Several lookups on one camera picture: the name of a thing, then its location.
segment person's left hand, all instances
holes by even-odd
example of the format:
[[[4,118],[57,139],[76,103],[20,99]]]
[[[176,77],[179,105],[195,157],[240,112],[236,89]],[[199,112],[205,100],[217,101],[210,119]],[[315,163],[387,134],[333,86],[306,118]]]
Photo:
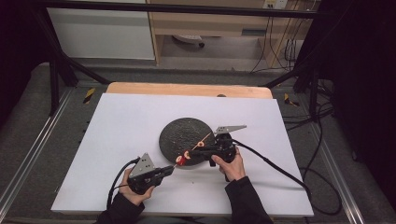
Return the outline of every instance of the person's left hand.
[[[132,169],[126,169],[124,172],[124,176],[122,178],[122,181],[120,183],[120,186],[122,185],[128,185],[128,176],[132,172]],[[151,193],[154,190],[154,186],[150,187],[148,190],[146,190],[145,194],[140,195],[131,190],[129,186],[124,186],[119,188],[119,193],[121,193],[126,199],[128,199],[129,202],[135,204],[136,206],[139,206],[143,201],[146,199],[149,199],[151,197]]]

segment metal bracket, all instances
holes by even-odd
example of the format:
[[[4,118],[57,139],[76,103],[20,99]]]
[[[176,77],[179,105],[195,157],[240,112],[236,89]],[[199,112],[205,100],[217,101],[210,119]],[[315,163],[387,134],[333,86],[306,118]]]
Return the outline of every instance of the metal bracket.
[[[220,134],[220,133],[230,133],[233,131],[237,131],[240,129],[244,129],[246,128],[247,125],[238,125],[238,126],[219,126],[216,131],[215,134]]]
[[[154,169],[155,166],[151,158],[149,157],[149,154],[145,153],[143,154],[142,158],[140,158],[140,161],[136,164],[132,172],[129,174],[129,178],[148,173]]]

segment red object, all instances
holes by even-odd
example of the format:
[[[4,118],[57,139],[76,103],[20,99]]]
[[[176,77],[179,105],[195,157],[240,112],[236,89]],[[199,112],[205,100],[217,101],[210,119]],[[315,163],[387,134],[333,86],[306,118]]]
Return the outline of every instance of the red object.
[[[182,166],[186,163],[186,158],[184,156],[181,157],[180,161],[177,162],[177,165]]]

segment person's right hand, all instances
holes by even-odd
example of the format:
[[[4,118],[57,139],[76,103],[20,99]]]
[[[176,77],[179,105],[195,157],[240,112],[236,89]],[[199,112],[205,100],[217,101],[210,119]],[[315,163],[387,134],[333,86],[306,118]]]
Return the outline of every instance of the person's right hand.
[[[228,163],[224,161],[221,157],[216,155],[212,155],[212,160],[220,167],[219,170],[227,175],[227,178],[231,181],[239,180],[240,178],[246,176],[245,167],[239,152],[239,149],[236,147],[236,155],[232,162]]]

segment handheld controller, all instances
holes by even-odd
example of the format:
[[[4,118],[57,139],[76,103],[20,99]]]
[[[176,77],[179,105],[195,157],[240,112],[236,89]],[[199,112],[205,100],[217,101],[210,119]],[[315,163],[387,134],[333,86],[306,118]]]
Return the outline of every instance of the handheld controller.
[[[127,182],[133,192],[142,195],[151,186],[161,185],[163,178],[171,175],[174,170],[173,166],[155,168],[149,154],[145,153],[129,174]]]
[[[215,144],[203,147],[197,147],[195,150],[189,151],[191,157],[202,157],[204,160],[209,161],[210,166],[216,166],[212,160],[212,155],[219,156],[224,161],[230,163],[235,158],[235,144],[232,142],[229,133],[220,133],[215,137]]]

